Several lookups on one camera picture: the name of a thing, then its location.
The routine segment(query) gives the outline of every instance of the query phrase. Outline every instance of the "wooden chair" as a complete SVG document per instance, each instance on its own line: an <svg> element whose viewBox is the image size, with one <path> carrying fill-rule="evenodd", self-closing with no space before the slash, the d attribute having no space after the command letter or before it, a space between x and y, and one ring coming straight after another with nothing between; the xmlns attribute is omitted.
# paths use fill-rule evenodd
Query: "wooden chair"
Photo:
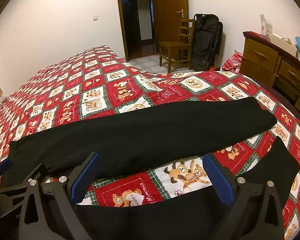
<svg viewBox="0 0 300 240"><path fill-rule="evenodd" d="M192 44L193 44L193 35L194 35L194 19L182 19L180 26L180 36L179 41L168 41L168 42L159 42L160 46L160 67L162 67L162 59L168 61L168 73L171 73L171 65L173 63L189 63L189 69L191 69L191 57L192 57ZM168 49L168 57L163 55L162 48ZM179 60L172 61L172 52L179 50ZM187 49L188 56L182 57L180 50Z"/></svg>

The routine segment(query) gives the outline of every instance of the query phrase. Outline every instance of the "wall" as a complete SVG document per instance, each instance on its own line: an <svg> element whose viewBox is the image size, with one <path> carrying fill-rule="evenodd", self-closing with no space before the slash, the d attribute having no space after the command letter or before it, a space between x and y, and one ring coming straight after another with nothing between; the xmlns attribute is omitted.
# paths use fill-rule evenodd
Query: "wall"
<svg viewBox="0 0 300 240"><path fill-rule="evenodd" d="M41 68L99 45L124 57L117 0L11 0L0 15L3 95Z"/></svg>
<svg viewBox="0 0 300 240"><path fill-rule="evenodd" d="M273 24L282 37L300 36L300 9L293 0L189 0L189 13L215 14L224 25L223 50L216 65L223 64L234 49L243 52L244 31L260 33L259 14Z"/></svg>
<svg viewBox="0 0 300 240"><path fill-rule="evenodd" d="M141 40L152 39L151 16L149 0L137 0Z"/></svg>

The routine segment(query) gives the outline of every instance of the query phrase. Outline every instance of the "silver bolt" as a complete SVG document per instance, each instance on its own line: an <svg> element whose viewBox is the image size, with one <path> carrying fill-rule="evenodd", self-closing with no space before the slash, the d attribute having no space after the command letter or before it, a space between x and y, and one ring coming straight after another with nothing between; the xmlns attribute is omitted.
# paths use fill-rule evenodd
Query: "silver bolt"
<svg viewBox="0 0 300 240"><path fill-rule="evenodd" d="M30 181L30 186L34 186L35 184L37 184L37 181L35 179Z"/></svg>
<svg viewBox="0 0 300 240"><path fill-rule="evenodd" d="M273 183L271 180L269 180L269 181L267 182L267 184L268 184L269 187L273 187L273 186L274 186L274 183Z"/></svg>
<svg viewBox="0 0 300 240"><path fill-rule="evenodd" d="M246 179L245 179L245 178L243 178L243 177L239 177L239 178L237 178L237 181L238 181L240 184L244 184L244 183L246 183Z"/></svg>
<svg viewBox="0 0 300 240"><path fill-rule="evenodd" d="M60 183L64 183L64 182L66 182L67 181L67 177L66 176L61 176L60 178L59 178L59 182Z"/></svg>

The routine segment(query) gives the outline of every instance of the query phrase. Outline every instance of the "wooden dresser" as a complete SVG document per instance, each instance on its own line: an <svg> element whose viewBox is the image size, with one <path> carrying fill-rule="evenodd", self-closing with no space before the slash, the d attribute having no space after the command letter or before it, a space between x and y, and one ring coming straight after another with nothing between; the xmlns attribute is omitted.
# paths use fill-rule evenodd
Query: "wooden dresser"
<svg viewBox="0 0 300 240"><path fill-rule="evenodd" d="M240 73L283 91L300 111L300 61L252 32L246 38Z"/></svg>

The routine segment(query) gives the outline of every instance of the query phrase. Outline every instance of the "bedspread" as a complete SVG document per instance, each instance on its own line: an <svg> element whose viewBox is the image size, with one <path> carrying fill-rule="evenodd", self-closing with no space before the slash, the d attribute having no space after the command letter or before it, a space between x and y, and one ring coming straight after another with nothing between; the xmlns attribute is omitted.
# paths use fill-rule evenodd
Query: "bedspread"
<svg viewBox="0 0 300 240"><path fill-rule="evenodd" d="M255 97L262 108L273 113L278 123L269 131L220 149L215 156L233 174L241 174L251 169L279 136L300 164L300 121L250 78L231 72L148 73L117 57L108 46L96 47L40 70L5 100L0 108L0 161L7 156L11 140L65 123L175 101L225 101L249 96ZM236 118L236 113L224 114ZM195 122L195 116L180 118ZM158 127L158 140L164 140L165 133L169 133L169 122L178 122L169 120L168 116L167 121ZM189 133L202 129L204 125L198 123L197 130ZM222 127L219 129L220 136L226 136ZM131 138L129 142L131 147L133 140ZM145 147L151 143L155 142L144 138ZM191 183L176 179L178 174L191 176L189 170L196 172L200 179ZM81 204L135 206L178 197L208 186L211 183L202 168L201 157L194 156L126 178L96 180ZM288 239L300 225L300 171L282 215L285 238Z"/></svg>

